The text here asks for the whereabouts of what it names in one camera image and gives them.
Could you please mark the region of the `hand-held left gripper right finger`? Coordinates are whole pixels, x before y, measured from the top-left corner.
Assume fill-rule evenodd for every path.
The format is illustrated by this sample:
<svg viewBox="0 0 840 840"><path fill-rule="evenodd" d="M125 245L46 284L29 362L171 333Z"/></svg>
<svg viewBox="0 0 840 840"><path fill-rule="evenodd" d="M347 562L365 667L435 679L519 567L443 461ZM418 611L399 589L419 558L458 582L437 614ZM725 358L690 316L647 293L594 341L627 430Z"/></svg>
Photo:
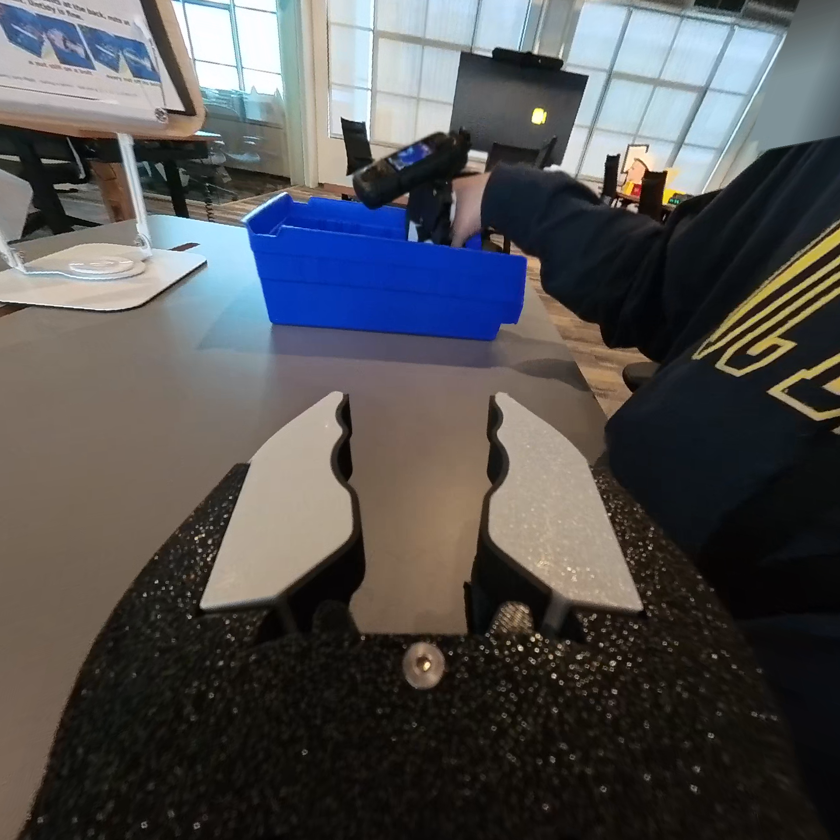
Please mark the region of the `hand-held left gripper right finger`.
<svg viewBox="0 0 840 840"><path fill-rule="evenodd" d="M509 394L489 400L478 531L478 633L527 608L559 634L572 614L640 617L644 606L586 458Z"/></svg>

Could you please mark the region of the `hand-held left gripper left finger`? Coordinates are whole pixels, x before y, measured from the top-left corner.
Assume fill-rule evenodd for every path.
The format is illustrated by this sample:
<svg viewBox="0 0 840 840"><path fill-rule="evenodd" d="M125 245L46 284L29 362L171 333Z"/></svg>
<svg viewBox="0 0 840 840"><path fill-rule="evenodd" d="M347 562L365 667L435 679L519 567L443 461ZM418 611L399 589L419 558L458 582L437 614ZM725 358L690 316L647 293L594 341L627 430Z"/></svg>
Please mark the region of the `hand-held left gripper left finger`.
<svg viewBox="0 0 840 840"><path fill-rule="evenodd" d="M257 450L199 602L203 613L267 610L306 633L319 608L348 608L365 573L358 496L350 485L350 397L331 392Z"/></svg>

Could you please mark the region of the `blue plastic bin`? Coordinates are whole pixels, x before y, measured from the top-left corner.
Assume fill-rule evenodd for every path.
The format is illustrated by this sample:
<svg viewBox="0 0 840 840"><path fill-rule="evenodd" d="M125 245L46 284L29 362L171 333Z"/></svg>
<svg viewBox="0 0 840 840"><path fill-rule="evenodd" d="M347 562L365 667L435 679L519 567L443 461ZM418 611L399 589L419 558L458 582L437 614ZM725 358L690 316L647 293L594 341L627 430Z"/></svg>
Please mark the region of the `blue plastic bin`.
<svg viewBox="0 0 840 840"><path fill-rule="evenodd" d="M522 313L528 261L406 235L406 210L286 192L243 219L277 325L492 341Z"/></svg>

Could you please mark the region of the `person's right hand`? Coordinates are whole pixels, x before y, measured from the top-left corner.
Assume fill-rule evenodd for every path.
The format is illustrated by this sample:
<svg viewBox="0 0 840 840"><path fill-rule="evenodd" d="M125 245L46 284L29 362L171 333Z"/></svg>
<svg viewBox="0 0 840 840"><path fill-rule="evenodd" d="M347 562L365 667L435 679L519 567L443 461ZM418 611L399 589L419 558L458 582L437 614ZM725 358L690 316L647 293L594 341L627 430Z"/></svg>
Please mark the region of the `person's right hand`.
<svg viewBox="0 0 840 840"><path fill-rule="evenodd" d="M470 173L453 180L451 195L454 215L450 225L451 246L462 248L482 230L481 204L489 172Z"/></svg>

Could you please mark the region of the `black office chair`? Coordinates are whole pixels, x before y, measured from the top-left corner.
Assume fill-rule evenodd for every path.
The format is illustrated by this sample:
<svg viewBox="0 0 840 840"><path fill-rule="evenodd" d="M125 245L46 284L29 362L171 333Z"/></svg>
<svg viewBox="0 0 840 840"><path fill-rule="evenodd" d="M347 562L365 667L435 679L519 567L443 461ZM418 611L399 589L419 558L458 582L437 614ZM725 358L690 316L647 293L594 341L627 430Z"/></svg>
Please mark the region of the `black office chair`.
<svg viewBox="0 0 840 840"><path fill-rule="evenodd" d="M346 175L351 176L373 163L371 144L364 121L342 117L340 123L346 154Z"/></svg>
<svg viewBox="0 0 840 840"><path fill-rule="evenodd" d="M670 174L651 169L647 152L646 146L629 146L624 156L606 156L600 202L610 207L635 208L639 215L664 222L674 209L669 204L673 192L667 189Z"/></svg>
<svg viewBox="0 0 840 840"><path fill-rule="evenodd" d="M553 162L553 151L557 141L558 137L554 135L538 149L494 142L487 153L484 172L491 172L499 164L528 165L544 170Z"/></svg>

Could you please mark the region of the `wooden desk black legs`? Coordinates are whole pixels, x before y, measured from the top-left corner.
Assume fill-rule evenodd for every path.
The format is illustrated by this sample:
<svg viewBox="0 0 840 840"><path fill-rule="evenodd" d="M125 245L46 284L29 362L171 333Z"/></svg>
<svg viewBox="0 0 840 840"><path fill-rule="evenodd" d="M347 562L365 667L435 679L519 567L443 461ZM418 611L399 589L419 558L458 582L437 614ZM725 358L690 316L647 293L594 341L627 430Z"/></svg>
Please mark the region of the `wooden desk black legs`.
<svg viewBox="0 0 840 840"><path fill-rule="evenodd" d="M195 135L188 140L135 140L133 150L139 164L155 171L160 165L163 181L177 217L189 218L186 188L179 165L205 161L211 147L207 137ZM32 129L1 128L2 170L27 181L33 189L35 210L24 225L24 236L40 229L64 234L77 227L96 227L98 223L73 217L61 203L58 186L71 190L95 183L112 221L131 217L128 184L115 139L80 139Z"/></svg>

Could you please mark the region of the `white paper bag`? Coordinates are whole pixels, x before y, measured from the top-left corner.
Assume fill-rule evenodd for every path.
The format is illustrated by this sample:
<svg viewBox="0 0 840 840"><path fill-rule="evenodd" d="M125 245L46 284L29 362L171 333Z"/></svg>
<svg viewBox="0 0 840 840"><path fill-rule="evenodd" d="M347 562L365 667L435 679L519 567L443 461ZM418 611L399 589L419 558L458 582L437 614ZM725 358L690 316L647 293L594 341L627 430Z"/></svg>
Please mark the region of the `white paper bag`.
<svg viewBox="0 0 840 840"><path fill-rule="evenodd" d="M29 182L1 170L1 235L6 242L22 237L32 201L33 188Z"/></svg>

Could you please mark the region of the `dark wall screen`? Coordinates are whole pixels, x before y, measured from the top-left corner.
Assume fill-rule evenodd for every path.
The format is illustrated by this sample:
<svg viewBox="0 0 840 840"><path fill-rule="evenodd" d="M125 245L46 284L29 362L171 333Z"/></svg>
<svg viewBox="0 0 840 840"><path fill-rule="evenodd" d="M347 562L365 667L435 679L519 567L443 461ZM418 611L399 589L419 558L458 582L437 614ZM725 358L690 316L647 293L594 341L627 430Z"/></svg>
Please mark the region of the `dark wall screen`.
<svg viewBox="0 0 840 840"><path fill-rule="evenodd" d="M589 76L561 59L495 49L491 56L459 55L449 131L469 134L474 151L494 144L540 150L554 141L547 163L562 163Z"/></svg>

